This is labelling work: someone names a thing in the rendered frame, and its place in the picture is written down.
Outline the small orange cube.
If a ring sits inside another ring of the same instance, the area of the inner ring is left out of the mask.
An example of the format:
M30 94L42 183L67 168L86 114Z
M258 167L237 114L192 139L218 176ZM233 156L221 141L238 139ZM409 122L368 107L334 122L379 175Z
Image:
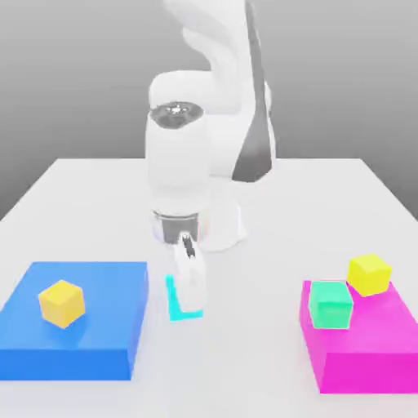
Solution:
M42 317L61 329L77 321L86 312L83 291L63 279L38 294Z

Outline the large blue box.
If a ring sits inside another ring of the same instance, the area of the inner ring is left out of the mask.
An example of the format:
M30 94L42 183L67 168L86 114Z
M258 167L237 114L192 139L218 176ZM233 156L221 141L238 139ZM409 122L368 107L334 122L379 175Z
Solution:
M81 287L86 306L65 329L38 301L59 279ZM148 294L143 261L32 263L0 310L0 380L130 380Z

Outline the small green cube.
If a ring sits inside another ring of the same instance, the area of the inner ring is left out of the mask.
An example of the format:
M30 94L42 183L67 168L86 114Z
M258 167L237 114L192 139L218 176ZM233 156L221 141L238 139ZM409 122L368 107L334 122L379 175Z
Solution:
M308 307L314 328L349 329L354 301L346 282L312 281Z

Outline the small cyan cube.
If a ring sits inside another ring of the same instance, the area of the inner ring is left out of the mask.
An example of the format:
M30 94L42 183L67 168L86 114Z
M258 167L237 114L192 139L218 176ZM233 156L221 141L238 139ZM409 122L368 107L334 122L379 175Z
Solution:
M185 312L181 310L173 275L168 274L165 277L165 284L167 288L168 313L171 321L175 322L203 317L202 310L190 312Z

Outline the large magenta box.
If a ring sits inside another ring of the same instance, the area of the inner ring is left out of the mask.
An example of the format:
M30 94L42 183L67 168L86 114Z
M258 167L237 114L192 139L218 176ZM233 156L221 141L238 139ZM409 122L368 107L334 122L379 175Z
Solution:
M299 318L320 393L418 394L418 322L393 284L368 297L350 287L347 330L314 328L310 288L304 281Z

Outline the small yellow cube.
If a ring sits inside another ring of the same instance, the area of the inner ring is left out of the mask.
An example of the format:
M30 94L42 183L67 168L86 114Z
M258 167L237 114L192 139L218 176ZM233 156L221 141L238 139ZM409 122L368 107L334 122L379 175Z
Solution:
M392 267L376 254L356 256L349 261L347 283L361 296L373 296L389 288Z

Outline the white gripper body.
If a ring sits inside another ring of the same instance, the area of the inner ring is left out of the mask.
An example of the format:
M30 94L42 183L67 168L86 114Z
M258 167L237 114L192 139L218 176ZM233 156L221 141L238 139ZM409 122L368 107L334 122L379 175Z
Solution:
M174 274L176 294L182 311L201 311L207 302L207 269L202 253L193 244L194 254L182 242L175 247L176 270Z

